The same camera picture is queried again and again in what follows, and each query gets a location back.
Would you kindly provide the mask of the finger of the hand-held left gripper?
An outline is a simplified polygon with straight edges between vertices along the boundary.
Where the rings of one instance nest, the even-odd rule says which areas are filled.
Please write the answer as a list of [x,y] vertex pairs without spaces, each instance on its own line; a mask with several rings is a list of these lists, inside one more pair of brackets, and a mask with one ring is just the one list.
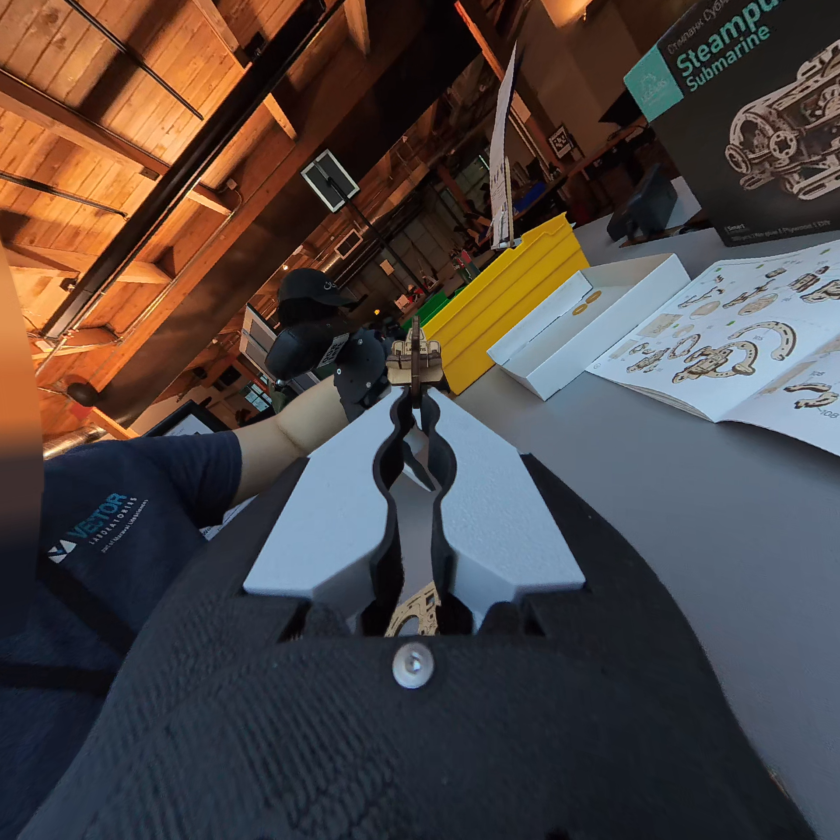
[[412,427],[402,441],[403,473],[420,487],[435,492],[437,485],[429,474],[427,465],[421,460],[426,448],[426,435],[419,427]]

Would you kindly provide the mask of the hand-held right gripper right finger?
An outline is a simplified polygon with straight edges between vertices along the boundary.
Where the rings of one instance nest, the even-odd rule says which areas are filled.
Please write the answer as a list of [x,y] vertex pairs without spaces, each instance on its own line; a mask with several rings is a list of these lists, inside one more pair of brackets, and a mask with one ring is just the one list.
[[430,548],[438,632],[472,634],[495,604],[580,590],[585,576],[517,449],[436,388],[421,419],[439,485]]

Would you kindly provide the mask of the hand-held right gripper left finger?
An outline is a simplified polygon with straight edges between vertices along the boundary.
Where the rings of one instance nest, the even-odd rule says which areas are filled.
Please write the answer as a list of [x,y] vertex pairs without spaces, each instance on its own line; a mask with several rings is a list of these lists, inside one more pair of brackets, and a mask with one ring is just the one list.
[[414,424],[411,392],[394,387],[307,460],[245,577],[250,595],[324,604],[383,636],[404,585],[391,488]]

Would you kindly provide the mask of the small wooden model assembly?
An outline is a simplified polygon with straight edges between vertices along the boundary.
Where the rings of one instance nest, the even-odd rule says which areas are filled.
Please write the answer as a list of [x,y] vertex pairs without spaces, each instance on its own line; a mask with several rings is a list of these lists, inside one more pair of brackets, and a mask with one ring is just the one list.
[[392,385],[407,386],[416,409],[421,407],[429,387],[445,378],[441,344],[426,339],[417,315],[412,318],[407,338],[393,342],[386,359],[386,373]]

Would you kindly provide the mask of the person's left forearm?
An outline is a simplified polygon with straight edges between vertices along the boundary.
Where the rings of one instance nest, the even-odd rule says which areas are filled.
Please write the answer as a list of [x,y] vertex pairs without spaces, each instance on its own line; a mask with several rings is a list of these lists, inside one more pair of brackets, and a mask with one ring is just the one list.
[[348,423],[330,377],[308,388],[279,414],[237,430],[242,472],[233,506],[271,487],[286,468],[310,455]]

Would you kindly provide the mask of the black model kit box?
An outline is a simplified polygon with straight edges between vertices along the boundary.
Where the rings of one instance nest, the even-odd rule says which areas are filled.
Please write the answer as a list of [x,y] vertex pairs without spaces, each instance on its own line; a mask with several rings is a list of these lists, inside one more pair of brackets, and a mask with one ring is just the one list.
[[697,2],[624,81],[726,246],[838,230],[838,1]]

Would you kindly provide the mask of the green plastic bin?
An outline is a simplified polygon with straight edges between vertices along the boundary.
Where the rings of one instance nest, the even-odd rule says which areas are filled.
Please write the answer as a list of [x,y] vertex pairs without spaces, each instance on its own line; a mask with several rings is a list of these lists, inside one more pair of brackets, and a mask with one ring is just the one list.
[[419,318],[419,323],[422,328],[425,324],[431,321],[440,311],[442,311],[457,295],[466,289],[467,284],[455,289],[452,293],[447,294],[444,290],[437,292],[432,297],[427,299],[422,307],[417,311],[416,315]]

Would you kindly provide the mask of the laser-cut plywood sheet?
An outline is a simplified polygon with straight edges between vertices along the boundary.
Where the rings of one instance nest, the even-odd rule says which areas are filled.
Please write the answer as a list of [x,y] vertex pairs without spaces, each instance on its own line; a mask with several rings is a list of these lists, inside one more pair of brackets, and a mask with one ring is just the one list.
[[385,637],[438,635],[439,603],[436,585],[431,581],[394,610]]

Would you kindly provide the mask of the yellow plastic bin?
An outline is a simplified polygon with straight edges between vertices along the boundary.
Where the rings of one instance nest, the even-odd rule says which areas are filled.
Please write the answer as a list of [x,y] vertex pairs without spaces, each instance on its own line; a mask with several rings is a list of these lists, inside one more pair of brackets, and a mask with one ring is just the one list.
[[459,395],[487,373],[489,348],[588,266],[565,213],[505,249],[423,326],[440,343],[450,391]]

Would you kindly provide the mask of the framed fiducial marker sign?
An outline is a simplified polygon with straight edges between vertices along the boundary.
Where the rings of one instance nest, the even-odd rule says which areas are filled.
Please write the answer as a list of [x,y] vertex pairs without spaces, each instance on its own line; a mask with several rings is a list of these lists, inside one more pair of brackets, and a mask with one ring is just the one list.
[[185,402],[169,416],[143,434],[147,438],[194,434],[215,434],[229,431],[229,427],[205,406],[193,400]]

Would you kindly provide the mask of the hanging light panel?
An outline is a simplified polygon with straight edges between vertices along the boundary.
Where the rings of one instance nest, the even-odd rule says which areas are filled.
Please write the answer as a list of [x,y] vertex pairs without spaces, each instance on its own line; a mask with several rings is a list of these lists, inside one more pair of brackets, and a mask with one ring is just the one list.
[[330,150],[321,152],[301,176],[331,214],[336,214],[361,188]]

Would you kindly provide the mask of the white cardboard tray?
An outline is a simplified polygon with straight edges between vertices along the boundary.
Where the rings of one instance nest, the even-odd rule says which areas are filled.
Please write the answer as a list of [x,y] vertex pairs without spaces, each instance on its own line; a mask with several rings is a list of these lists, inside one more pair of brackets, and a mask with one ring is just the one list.
[[[677,255],[583,268],[492,345],[488,354],[510,378],[546,402],[690,281]],[[594,291],[582,314],[572,310]]]

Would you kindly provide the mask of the person's dark blue shirt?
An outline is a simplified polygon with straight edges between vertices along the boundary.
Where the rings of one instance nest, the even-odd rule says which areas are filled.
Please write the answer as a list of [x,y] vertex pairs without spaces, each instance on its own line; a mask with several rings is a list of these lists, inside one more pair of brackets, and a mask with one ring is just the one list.
[[136,634],[203,529],[234,505],[233,432],[83,445],[45,462],[39,577],[2,640],[1,837],[16,838],[76,757]]

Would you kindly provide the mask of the white standing sign board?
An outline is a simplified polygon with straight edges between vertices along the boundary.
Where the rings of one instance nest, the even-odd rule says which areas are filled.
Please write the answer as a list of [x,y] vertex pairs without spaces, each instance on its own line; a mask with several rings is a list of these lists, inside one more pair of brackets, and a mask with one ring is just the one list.
[[517,245],[513,231],[515,213],[511,192],[510,164],[506,153],[508,118],[515,92],[516,73],[517,46],[514,45],[505,75],[500,81],[495,121],[490,139],[489,185],[492,212],[490,247],[495,251],[515,248]]

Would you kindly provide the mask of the open instruction booklet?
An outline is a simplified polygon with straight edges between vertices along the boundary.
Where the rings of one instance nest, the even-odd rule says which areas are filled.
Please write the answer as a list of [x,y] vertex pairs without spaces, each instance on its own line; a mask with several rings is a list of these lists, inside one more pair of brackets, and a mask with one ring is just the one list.
[[838,455],[838,240],[713,262],[587,371]]

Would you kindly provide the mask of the black device on stand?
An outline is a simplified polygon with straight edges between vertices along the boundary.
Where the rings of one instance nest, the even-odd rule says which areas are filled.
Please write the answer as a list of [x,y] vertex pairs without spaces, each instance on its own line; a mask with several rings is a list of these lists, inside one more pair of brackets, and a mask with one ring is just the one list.
[[635,192],[610,218],[606,232],[617,242],[635,240],[666,230],[678,195],[661,164],[652,165],[637,184]]

